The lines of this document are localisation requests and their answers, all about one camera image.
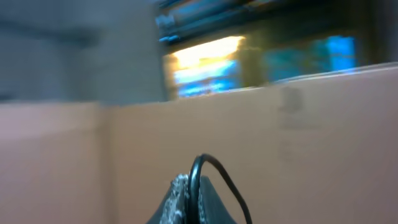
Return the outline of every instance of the cardboard box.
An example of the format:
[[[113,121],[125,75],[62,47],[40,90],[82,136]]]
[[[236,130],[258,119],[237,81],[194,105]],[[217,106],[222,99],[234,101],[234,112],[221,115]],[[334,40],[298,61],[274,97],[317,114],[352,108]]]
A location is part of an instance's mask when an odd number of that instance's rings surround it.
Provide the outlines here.
[[[1,223],[145,223],[196,155],[254,223],[398,223],[398,67],[168,103],[0,107]],[[242,211],[212,166],[229,212]]]

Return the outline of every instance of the black cable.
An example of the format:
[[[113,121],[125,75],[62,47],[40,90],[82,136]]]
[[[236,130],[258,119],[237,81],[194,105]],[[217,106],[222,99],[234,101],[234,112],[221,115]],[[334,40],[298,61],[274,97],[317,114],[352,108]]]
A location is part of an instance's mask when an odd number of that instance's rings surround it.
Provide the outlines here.
[[[249,212],[249,208],[246,205],[246,202],[242,198],[242,195],[239,193],[238,189],[234,185],[233,181],[229,177],[227,171],[221,165],[221,163],[214,158],[213,156],[209,154],[202,154],[200,156],[197,156],[195,161],[193,162],[191,173],[189,173],[189,178],[188,178],[188,193],[189,197],[187,198],[187,221],[189,224],[199,224],[199,208],[198,208],[198,201],[199,201],[199,188],[200,188],[200,173],[201,173],[201,167],[203,166],[203,163],[209,162],[211,165],[213,165],[218,172],[221,174],[223,177],[224,181],[228,185],[229,189],[232,191],[236,199],[238,200],[243,214],[244,218],[246,219],[247,224],[252,224],[251,221],[251,216]]]

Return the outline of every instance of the bright light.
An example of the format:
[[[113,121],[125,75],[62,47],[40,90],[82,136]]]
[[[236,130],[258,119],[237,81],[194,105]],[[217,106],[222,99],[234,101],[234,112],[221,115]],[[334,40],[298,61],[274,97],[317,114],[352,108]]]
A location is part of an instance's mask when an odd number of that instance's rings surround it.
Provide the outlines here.
[[[225,37],[209,43],[196,45],[173,53],[178,58],[182,68],[200,63],[201,58],[225,57],[238,49],[240,40],[244,37]]]
[[[223,72],[229,66],[232,66],[234,61],[221,61],[217,63],[212,63],[197,68],[189,68],[185,70],[176,71],[175,82],[176,83],[190,83],[199,80],[204,80],[207,78],[215,78],[225,75]]]

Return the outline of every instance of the blue light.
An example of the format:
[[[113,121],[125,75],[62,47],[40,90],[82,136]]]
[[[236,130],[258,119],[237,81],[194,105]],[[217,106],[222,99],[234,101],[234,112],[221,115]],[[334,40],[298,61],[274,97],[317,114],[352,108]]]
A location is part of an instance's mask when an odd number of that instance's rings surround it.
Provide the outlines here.
[[[227,75],[227,70],[235,64],[234,60],[226,60],[202,67],[179,70],[174,73],[175,82],[177,84],[184,84],[208,78],[222,77]]]

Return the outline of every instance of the black object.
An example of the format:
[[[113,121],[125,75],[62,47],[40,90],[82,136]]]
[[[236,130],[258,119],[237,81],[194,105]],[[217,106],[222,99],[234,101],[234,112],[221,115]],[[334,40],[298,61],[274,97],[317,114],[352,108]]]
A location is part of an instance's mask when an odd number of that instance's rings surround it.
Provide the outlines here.
[[[200,173],[201,167],[205,162],[209,162],[213,165],[218,172],[221,174],[229,189],[232,191],[236,199],[238,200],[243,213],[246,219],[246,223],[252,224],[250,212],[246,202],[242,198],[242,195],[239,193],[238,189],[234,185],[233,181],[229,177],[227,171],[223,167],[223,165],[213,156],[209,154],[202,154],[195,159],[195,162],[192,165],[191,172],[188,178],[188,193],[189,198],[187,198],[187,220],[189,224],[200,224],[199,222],[199,188],[200,188]]]
[[[204,162],[217,168],[231,189],[247,223],[252,223],[248,206],[221,163],[202,154],[195,159],[190,175],[180,174],[171,184],[162,203],[147,224],[236,224],[218,196],[210,179],[200,176]]]

